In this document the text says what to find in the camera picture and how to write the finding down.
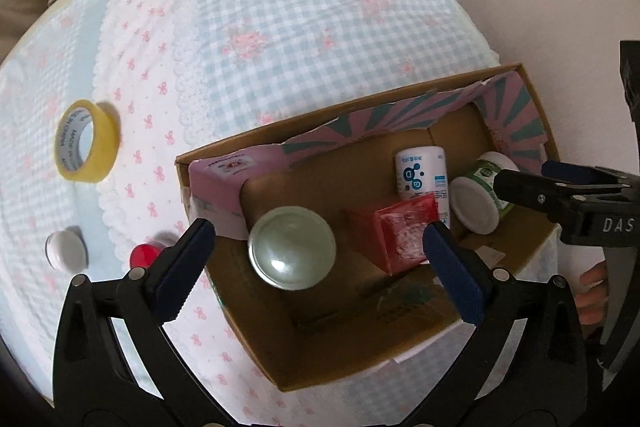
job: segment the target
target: red plastic package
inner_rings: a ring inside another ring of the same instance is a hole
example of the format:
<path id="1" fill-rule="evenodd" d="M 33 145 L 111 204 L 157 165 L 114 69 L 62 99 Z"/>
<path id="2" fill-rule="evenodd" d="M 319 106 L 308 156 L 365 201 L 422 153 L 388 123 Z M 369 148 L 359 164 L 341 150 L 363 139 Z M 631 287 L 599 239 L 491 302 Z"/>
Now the red plastic package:
<path id="1" fill-rule="evenodd" d="M 433 192 L 380 208 L 348 209 L 351 248 L 389 275 L 396 275 L 427 260 L 422 232 L 438 220 Z"/>

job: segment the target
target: blue gripper pad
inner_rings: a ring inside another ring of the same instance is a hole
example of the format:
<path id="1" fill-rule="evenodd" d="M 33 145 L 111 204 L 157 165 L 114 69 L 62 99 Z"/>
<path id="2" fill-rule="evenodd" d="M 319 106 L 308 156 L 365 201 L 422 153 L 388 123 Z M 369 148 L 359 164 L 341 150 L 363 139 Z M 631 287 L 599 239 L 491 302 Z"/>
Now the blue gripper pad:
<path id="1" fill-rule="evenodd" d="M 466 323 L 479 326 L 494 289 L 494 279 L 473 250 L 460 247 L 440 221 L 422 234 L 422 250 Z"/>
<path id="2" fill-rule="evenodd" d="M 178 242 L 162 250 L 149 267 L 145 290 L 158 324 L 170 322 L 178 316 L 215 244 L 213 224 L 199 217 Z"/>

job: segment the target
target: bed sheet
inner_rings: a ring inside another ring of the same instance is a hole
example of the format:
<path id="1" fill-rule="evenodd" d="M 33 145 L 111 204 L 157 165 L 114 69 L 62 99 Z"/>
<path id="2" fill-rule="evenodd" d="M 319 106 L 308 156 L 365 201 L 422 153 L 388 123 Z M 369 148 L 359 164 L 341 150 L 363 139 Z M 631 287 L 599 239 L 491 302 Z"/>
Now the bed sheet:
<path id="1" fill-rule="evenodd" d="M 496 65 L 455 0 L 62 0 L 0 68 L 0 139 L 10 151 L 0 172 L 2 337 L 51 397 L 69 277 L 46 262 L 49 233 L 79 227 L 87 275 L 122 277 L 133 245 L 187 226 L 177 155 L 334 103 Z M 52 161 L 58 120 L 80 98 L 103 103 L 122 130 L 116 165 L 98 185 L 65 182 Z M 529 270 L 544 279 L 555 255 L 550 240 L 535 260 L 542 269 Z M 124 328 L 116 328 L 136 378 L 153 391 Z M 382 381 L 371 371 L 280 393 L 226 325 L 205 275 L 165 328 L 212 395 L 246 423 L 398 421 L 430 389 L 416 390 L 404 372 L 387 371 Z M 446 367 L 462 344 L 449 337 L 439 345 L 435 359 L 431 349 L 421 354 Z M 400 363 L 410 365 L 416 353 Z M 380 401 L 375 413 L 362 406 L 373 388 L 391 384 L 412 390 L 400 405 Z"/>

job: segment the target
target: human hand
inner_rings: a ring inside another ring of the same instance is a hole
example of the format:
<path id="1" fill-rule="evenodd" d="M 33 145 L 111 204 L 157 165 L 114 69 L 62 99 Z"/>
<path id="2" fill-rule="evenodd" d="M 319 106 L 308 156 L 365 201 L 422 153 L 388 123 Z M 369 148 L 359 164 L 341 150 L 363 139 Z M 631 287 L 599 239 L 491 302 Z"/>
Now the human hand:
<path id="1" fill-rule="evenodd" d="M 604 320 L 607 300 L 609 299 L 609 276 L 607 263 L 602 261 L 580 276 L 583 286 L 594 284 L 585 293 L 575 296 L 575 307 L 578 308 L 580 324 L 585 326 L 597 324 Z"/>

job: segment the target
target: white bottle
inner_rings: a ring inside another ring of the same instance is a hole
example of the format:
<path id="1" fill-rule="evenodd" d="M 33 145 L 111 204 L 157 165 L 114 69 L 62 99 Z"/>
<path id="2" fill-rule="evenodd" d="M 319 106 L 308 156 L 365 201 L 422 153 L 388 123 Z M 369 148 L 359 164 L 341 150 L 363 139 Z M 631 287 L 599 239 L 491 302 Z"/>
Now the white bottle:
<path id="1" fill-rule="evenodd" d="M 468 174 L 451 182 L 451 208 L 471 232 L 492 233 L 513 207 L 511 203 L 499 200 L 494 192 L 494 178 L 503 169 L 519 170 L 504 154 L 486 152 L 476 160 Z"/>
<path id="2" fill-rule="evenodd" d="M 396 154 L 396 183 L 404 201 L 434 192 L 440 220 L 450 227 L 447 161 L 442 147 L 414 147 Z"/>

